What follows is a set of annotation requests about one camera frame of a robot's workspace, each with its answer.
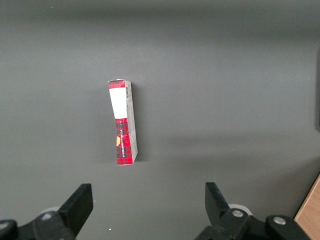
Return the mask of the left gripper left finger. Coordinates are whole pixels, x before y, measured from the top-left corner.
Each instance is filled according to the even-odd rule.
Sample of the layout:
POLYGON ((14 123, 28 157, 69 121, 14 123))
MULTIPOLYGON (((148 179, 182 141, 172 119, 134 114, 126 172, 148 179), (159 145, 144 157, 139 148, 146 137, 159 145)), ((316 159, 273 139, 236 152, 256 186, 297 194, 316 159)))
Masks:
POLYGON ((36 240, 74 240, 93 210, 90 183, 81 184, 57 211, 40 214, 32 223, 36 240))

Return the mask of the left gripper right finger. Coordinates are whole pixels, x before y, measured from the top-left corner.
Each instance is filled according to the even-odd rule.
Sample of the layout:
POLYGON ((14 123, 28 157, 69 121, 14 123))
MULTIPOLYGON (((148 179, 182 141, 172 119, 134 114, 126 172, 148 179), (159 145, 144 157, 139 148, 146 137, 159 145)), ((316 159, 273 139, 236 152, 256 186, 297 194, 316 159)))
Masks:
POLYGON ((254 240, 250 234, 251 219, 247 212, 231 208, 214 182, 205 184, 205 210, 210 226, 197 240, 254 240))

